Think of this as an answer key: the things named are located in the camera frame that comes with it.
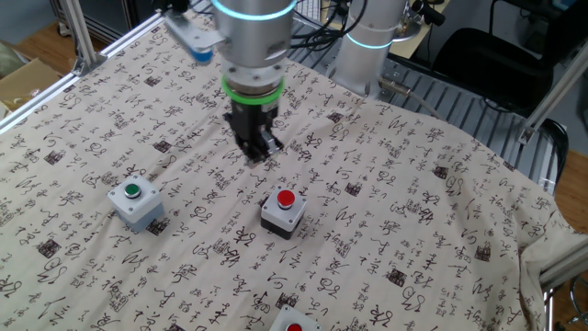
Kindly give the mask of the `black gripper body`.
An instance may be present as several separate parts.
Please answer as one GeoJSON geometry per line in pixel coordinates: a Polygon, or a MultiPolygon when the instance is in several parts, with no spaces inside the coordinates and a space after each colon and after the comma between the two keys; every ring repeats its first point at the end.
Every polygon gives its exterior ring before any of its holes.
{"type": "Polygon", "coordinates": [[[277,116],[277,102],[265,105],[247,105],[232,101],[231,113],[250,113],[253,121],[253,138],[252,145],[254,145],[254,138],[261,130],[271,132],[273,119],[277,116]]]}

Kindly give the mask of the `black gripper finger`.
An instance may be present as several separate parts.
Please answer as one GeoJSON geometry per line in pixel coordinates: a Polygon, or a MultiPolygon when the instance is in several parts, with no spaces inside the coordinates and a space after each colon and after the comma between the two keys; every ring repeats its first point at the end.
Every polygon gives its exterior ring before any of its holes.
{"type": "Polygon", "coordinates": [[[254,138],[255,162],[263,162],[277,154],[283,148],[283,143],[270,131],[261,130],[254,138]]]}
{"type": "Polygon", "coordinates": [[[235,141],[245,156],[246,164],[251,165],[253,163],[252,115],[250,113],[225,113],[223,118],[229,123],[235,141]]]}

